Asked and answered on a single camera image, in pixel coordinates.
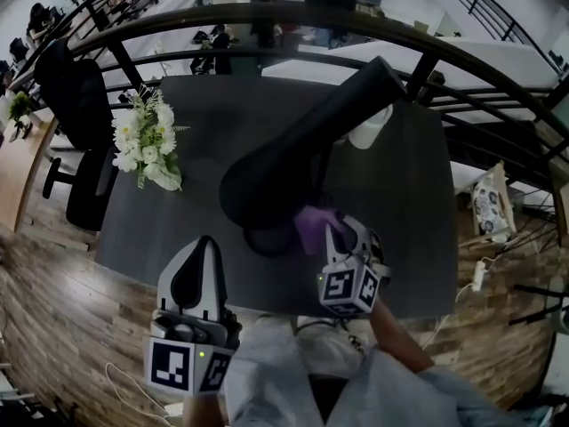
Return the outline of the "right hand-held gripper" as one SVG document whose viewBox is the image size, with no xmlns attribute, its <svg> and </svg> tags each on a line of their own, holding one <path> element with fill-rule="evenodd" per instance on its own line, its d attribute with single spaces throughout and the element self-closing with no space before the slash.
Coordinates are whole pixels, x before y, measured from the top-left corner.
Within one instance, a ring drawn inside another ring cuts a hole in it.
<svg viewBox="0 0 569 427">
<path fill-rule="evenodd" d="M 379 290 L 391 280 L 379 235 L 350 215 L 341 231 L 325 225 L 327 264 L 317 278 L 320 304 L 334 316 L 355 318 L 373 310 Z"/>
</svg>

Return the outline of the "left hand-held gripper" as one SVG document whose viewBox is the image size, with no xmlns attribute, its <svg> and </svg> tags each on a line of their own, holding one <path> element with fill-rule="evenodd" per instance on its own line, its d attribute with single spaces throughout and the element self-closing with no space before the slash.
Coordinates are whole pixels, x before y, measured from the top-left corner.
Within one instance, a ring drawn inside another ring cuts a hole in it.
<svg viewBox="0 0 569 427">
<path fill-rule="evenodd" d="M 242 329 L 226 300 L 217 243 L 203 236 L 184 246 L 158 279 L 144 355 L 148 386 L 184 396 L 220 391 Z"/>
</svg>

